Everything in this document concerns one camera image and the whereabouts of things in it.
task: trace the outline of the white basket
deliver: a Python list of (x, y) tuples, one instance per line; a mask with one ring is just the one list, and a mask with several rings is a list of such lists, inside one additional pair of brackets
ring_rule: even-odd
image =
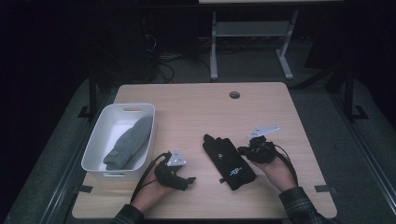
[[(105, 156), (113, 149), (117, 140), (143, 117), (152, 116), (151, 134), (146, 150), (140, 159), (128, 170), (106, 169)], [(114, 104), (106, 106), (93, 128), (90, 140), (82, 157), (81, 166), (99, 179), (137, 180), (151, 162), (155, 134), (155, 108), (150, 104)]]

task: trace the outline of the dark sleeve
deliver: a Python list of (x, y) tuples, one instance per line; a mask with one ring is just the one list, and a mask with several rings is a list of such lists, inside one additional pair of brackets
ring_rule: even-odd
[(130, 204), (125, 204), (110, 224), (137, 224), (143, 220), (143, 213)]
[(279, 199), (293, 224), (331, 223), (317, 212), (317, 209), (301, 187), (283, 191), (279, 194)]

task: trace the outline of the light wood table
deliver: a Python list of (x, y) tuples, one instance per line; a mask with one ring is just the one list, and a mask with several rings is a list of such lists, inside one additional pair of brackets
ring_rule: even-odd
[[(240, 98), (232, 99), (231, 91)], [(115, 103), (150, 103), (156, 108), (157, 131), (152, 157), (179, 148), (187, 164), (177, 174), (196, 176), (186, 191), (177, 190), (146, 213), (146, 218), (284, 218), (278, 191), (264, 173), (251, 165), (257, 179), (232, 191), (220, 184), (221, 175), (206, 155), (204, 134), (230, 138), (236, 147), (247, 146), (247, 134), (258, 126), (278, 126), (266, 135), (290, 155), (300, 186), (325, 217), (335, 217), (329, 192), (290, 94), (283, 83), (206, 83), (126, 85)], [(130, 201), (135, 181), (99, 181), (86, 175), (73, 209), (77, 218), (114, 217)]]

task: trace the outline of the gray carpet floor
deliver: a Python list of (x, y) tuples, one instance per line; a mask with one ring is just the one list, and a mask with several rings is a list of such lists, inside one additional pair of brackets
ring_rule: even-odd
[[(286, 80), (276, 59), (275, 46), (260, 50), (244, 50), (234, 54), (219, 54), (218, 82), (281, 81), (296, 85), (319, 72), (304, 67), (310, 43), (292, 42), (288, 60), (294, 80)], [(189, 59), (166, 63), (173, 67), (175, 83), (209, 82), (207, 53), (201, 61)], [(170, 71), (163, 69), (166, 76)], [(373, 172), (361, 152), (360, 143), (351, 131), (338, 104), (342, 91), (329, 94), (325, 77), (300, 91), (290, 91), (304, 129), (318, 160), (338, 214), (338, 223), (396, 223)], [(162, 83), (157, 76), (152, 83)], [(357, 120), (356, 127), (373, 151), (390, 182), (396, 181), (396, 132), (373, 103), (368, 91), (355, 84), (355, 105), (361, 105), (369, 119)], [(98, 92), (99, 108), (113, 102), (117, 93)], [(81, 84), (64, 116), (48, 141), (35, 169), (14, 203), (7, 223), (108, 223), (106, 219), (76, 219), (71, 216), (77, 189), (85, 172), (80, 160), (95, 119), (78, 118), (80, 109), (89, 104), (88, 81)]]

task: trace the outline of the sleeve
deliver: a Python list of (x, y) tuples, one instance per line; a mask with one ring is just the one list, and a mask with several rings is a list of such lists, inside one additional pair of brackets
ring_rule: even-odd
[(144, 218), (142, 212), (130, 204), (125, 204), (110, 224), (138, 224)]
[(279, 194), (279, 199), (293, 224), (331, 223), (330, 220), (317, 212), (301, 187), (283, 191)]

